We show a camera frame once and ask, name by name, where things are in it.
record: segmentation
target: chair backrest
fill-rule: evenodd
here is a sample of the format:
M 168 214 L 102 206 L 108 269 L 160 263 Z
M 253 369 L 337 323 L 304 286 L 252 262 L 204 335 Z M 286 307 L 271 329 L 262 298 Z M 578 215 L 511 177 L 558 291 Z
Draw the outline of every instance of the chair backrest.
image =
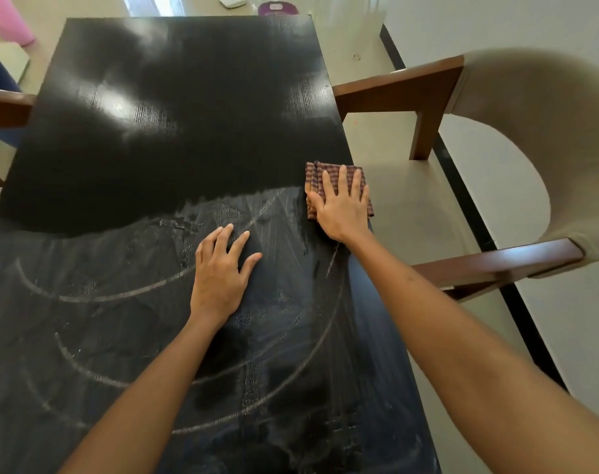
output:
M 530 159 L 550 197 L 541 241 L 575 242 L 585 259 L 571 269 L 599 260 L 599 67 L 533 48 L 470 52 L 446 112 L 492 126 Z

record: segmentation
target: white wall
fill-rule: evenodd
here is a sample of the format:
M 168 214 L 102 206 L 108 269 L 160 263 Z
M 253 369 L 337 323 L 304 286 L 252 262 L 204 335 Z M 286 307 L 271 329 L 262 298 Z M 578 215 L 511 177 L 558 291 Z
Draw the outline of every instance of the white wall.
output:
M 504 46 L 599 65 L 599 0 L 392 0 L 385 25 L 406 66 Z M 468 119 L 445 117 L 440 134 L 497 246 L 535 241 L 549 204 L 525 156 Z M 570 391 L 599 414 L 599 263 L 517 285 Z

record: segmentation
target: black table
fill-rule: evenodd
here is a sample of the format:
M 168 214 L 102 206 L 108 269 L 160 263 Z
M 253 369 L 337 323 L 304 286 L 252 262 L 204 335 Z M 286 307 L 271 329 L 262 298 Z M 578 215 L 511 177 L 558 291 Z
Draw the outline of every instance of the black table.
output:
M 314 160 L 352 163 L 311 18 L 69 20 L 0 199 L 0 472 L 63 462 L 229 222 L 264 258 L 159 471 L 439 471 L 374 287 L 306 220 Z

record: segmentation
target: purple object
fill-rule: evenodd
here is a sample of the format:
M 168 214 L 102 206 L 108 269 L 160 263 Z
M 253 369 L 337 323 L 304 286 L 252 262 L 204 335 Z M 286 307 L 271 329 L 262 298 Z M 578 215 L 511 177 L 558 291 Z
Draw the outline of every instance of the purple object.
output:
M 266 2 L 258 7 L 258 15 L 297 15 L 300 12 L 293 3 Z

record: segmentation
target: left hand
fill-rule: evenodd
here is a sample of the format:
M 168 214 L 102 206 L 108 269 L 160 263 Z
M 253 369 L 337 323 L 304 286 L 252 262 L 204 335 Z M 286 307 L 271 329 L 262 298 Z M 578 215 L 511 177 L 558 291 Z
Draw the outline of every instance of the left hand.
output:
M 249 256 L 238 272 L 238 257 L 249 239 L 249 231 L 234 241 L 228 253 L 227 241 L 233 229 L 233 224 L 219 226 L 196 249 L 196 275 L 189 322 L 205 320 L 218 330 L 238 309 L 251 271 L 262 258 L 262 253 Z

